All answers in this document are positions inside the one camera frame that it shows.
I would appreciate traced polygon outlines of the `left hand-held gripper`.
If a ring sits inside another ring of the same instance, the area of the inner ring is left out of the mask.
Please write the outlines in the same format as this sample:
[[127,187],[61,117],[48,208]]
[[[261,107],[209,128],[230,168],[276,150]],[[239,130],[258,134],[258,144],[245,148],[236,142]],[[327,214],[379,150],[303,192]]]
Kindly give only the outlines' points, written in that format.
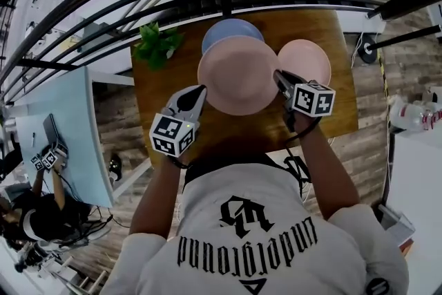
[[149,138],[154,151],[178,158],[194,143],[206,94],[205,85],[189,86],[172,94],[151,124]]

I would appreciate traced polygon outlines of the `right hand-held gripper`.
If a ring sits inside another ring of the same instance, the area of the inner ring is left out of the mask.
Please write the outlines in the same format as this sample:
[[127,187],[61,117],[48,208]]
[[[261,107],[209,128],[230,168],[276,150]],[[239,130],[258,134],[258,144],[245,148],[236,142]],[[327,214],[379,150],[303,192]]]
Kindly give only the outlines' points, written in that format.
[[283,120],[290,132],[295,131],[294,112],[316,119],[332,114],[335,90],[316,82],[303,83],[301,77],[285,70],[275,70],[273,80],[286,98]]

